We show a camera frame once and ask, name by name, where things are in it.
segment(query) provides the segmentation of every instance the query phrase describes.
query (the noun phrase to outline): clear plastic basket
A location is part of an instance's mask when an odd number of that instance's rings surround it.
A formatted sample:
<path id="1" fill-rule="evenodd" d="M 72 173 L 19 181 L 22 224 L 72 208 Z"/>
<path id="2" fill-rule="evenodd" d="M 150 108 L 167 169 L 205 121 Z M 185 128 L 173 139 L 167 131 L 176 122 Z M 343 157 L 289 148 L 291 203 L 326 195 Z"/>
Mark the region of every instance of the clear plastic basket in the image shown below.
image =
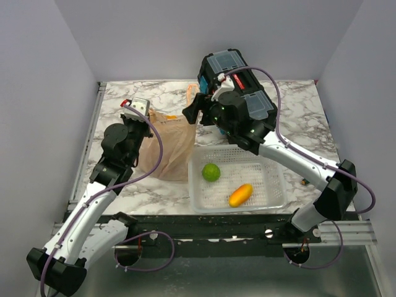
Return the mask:
<path id="1" fill-rule="evenodd" d="M 216 164 L 222 174 L 214 183 L 202 177 L 207 163 Z M 285 178 L 281 166 L 255 156 L 237 145 L 196 147 L 188 165 L 191 207 L 198 213 L 252 212 L 279 209 L 286 204 Z M 228 198 L 242 184 L 252 184 L 253 194 L 237 208 Z"/>

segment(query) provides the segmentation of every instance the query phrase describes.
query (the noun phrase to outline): gray floor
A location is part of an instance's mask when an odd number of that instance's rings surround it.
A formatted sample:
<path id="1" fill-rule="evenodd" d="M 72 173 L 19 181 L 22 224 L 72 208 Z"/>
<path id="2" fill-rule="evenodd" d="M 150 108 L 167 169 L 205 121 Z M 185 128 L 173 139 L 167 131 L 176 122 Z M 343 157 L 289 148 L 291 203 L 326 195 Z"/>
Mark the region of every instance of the gray floor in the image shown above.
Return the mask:
<path id="1" fill-rule="evenodd" d="M 307 264 L 322 264 L 337 248 L 312 249 Z M 158 265 L 161 260 L 145 260 Z M 364 247 L 345 249 L 341 260 L 325 270 L 303 270 L 285 259 L 264 257 L 175 259 L 150 273 L 115 269 L 107 253 L 88 272 L 75 297 L 256 297 L 380 296 Z"/>

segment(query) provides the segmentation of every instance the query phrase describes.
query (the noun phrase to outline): lime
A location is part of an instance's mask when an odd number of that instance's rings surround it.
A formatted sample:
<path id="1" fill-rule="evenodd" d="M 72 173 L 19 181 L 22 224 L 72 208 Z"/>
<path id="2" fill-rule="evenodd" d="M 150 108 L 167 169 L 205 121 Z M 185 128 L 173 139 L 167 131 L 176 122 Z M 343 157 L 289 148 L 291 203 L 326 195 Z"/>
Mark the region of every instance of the lime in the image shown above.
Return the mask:
<path id="1" fill-rule="evenodd" d="M 202 169 L 202 176 L 206 181 L 214 182 L 220 177 L 220 168 L 213 163 L 206 164 Z"/>

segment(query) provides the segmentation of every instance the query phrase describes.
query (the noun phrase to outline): brown paper bag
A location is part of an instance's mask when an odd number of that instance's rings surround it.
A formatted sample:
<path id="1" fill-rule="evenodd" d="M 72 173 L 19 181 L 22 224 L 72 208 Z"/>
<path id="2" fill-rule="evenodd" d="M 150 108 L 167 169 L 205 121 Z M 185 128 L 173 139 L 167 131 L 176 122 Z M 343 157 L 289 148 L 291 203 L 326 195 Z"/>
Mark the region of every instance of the brown paper bag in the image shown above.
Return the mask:
<path id="1" fill-rule="evenodd" d="M 197 90 L 187 88 L 187 104 Z M 167 116 L 150 110 L 150 121 L 158 130 L 163 143 L 163 157 L 160 166 L 151 176 L 165 181 L 187 181 L 187 164 L 196 139 L 196 125 L 190 125 L 181 116 Z M 145 138 L 139 150 L 138 168 L 144 172 L 151 170 L 158 160 L 160 146 L 157 138 Z"/>

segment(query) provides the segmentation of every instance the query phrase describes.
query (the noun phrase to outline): marble countertop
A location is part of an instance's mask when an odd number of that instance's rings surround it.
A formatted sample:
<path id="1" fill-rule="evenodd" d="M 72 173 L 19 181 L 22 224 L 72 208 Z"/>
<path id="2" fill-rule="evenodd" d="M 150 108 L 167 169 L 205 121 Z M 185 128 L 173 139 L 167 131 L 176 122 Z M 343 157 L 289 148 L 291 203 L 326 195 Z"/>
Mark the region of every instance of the marble countertop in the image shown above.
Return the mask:
<path id="1" fill-rule="evenodd" d="M 151 107 L 166 114 L 181 114 L 186 106 L 186 89 L 193 81 L 145 81 L 145 82 L 110 82 L 100 110 L 97 127 L 89 152 L 88 164 L 80 189 L 89 182 L 93 167 L 101 156 L 100 142 L 103 133 L 110 124 L 121 123 L 119 117 L 123 112 L 119 106 L 124 99 L 139 97 L 151 101 Z M 276 103 L 275 89 L 270 82 L 262 82 L 265 91 Z M 337 150 L 325 119 L 316 86 L 312 80 L 280 81 L 282 94 L 282 113 L 280 130 L 291 141 L 325 158 L 339 161 Z M 226 139 L 214 127 L 198 125 L 196 145 L 225 144 Z M 135 170 L 133 178 L 141 175 Z M 307 204 L 319 196 L 320 192 L 313 186 L 303 186 L 301 177 L 287 168 L 283 168 L 286 181 L 288 203 L 286 207 L 267 213 L 293 213 L 298 207 Z M 187 183 L 160 181 L 148 177 L 138 183 L 125 187 L 104 214 L 116 212 L 128 214 L 194 214 L 190 208 Z"/>

